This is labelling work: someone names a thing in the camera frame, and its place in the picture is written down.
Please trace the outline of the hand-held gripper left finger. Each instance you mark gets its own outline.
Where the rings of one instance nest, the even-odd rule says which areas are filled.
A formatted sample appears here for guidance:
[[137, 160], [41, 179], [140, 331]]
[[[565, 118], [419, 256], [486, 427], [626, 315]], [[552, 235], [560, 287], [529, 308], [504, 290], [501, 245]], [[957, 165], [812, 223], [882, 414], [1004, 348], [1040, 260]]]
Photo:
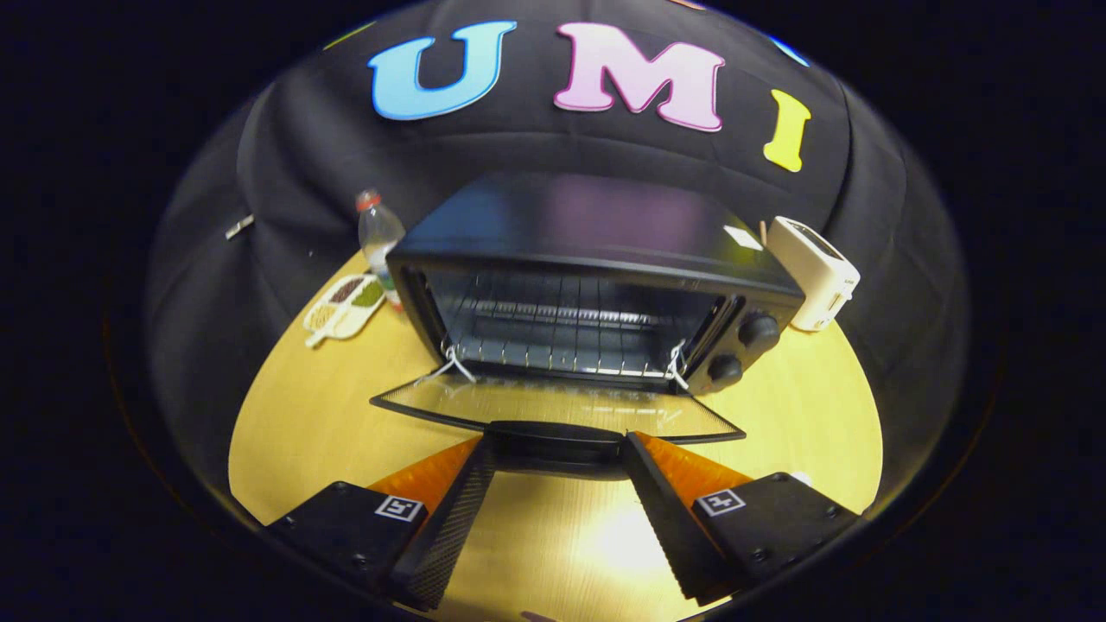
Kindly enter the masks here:
[[495, 442], [459, 442], [371, 487], [328, 484], [267, 531], [359, 591], [437, 609], [493, 480]]

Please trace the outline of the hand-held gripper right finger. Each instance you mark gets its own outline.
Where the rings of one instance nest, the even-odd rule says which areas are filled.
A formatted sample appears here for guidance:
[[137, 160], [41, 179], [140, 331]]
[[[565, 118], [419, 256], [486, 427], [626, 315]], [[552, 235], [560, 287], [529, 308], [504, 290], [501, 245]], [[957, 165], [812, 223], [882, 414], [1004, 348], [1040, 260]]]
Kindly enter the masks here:
[[700, 607], [785, 574], [860, 518], [789, 473], [752, 478], [641, 432], [620, 442], [620, 458], [684, 598]]

